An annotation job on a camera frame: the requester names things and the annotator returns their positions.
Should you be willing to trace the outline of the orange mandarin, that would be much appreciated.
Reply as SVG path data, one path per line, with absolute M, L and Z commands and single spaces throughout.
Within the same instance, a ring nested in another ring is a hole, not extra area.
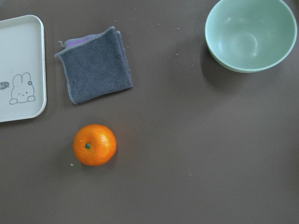
M 116 153 L 117 141 L 110 128 L 91 124 L 81 128 L 73 141 L 76 158 L 88 166 L 100 166 L 107 163 Z

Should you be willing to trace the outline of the grey folded cloth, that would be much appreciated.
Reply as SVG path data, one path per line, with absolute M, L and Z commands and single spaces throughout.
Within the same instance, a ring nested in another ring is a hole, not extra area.
M 55 57 L 62 63 L 72 103 L 133 87 L 122 36 L 115 27 L 69 39 L 63 46 Z

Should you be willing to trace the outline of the green bowl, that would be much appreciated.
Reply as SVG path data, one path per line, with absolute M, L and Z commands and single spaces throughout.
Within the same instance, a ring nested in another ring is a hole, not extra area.
M 282 0 L 220 0 L 205 23 L 212 57 L 224 68 L 240 73 L 279 64 L 296 39 L 295 16 Z

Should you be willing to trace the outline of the cream rabbit tray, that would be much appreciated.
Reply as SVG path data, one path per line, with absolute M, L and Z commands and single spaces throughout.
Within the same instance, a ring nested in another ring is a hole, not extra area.
M 40 115 L 47 102 L 44 26 L 35 15 L 0 22 L 0 120 Z

